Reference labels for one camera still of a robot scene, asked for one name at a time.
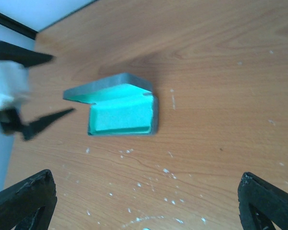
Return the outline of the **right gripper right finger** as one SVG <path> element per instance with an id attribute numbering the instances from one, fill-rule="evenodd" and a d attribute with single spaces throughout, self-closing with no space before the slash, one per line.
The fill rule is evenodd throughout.
<path id="1" fill-rule="evenodd" d="M 251 172 L 238 186 L 239 217 L 244 230 L 288 230 L 288 193 Z"/>

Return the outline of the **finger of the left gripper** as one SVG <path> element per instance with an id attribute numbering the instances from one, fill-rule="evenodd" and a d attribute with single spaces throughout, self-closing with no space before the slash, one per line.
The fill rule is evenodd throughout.
<path id="1" fill-rule="evenodd" d="M 0 41 L 0 61 L 13 61 L 25 68 L 51 62 L 52 55 L 31 51 L 4 41 Z"/>
<path id="2" fill-rule="evenodd" d="M 18 132 L 22 134 L 24 141 L 30 141 L 39 133 L 47 129 L 52 123 L 74 111 L 74 108 L 68 108 L 41 116 L 34 121 L 25 123 L 21 120 L 18 110 L 12 108 L 0 112 L 0 127 L 4 134 L 14 134 Z"/>

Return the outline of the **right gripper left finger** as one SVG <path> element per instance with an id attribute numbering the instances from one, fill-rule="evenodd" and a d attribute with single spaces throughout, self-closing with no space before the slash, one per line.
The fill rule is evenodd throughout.
<path id="1" fill-rule="evenodd" d="M 57 203 L 49 169 L 0 192 L 0 230 L 47 230 Z"/>

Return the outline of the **grey glasses case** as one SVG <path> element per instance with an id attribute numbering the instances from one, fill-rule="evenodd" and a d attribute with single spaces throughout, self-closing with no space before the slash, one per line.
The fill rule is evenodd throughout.
<path id="1" fill-rule="evenodd" d="M 151 82 L 120 73 L 63 92 L 67 101 L 89 104 L 90 136 L 154 135 L 159 101 Z"/>

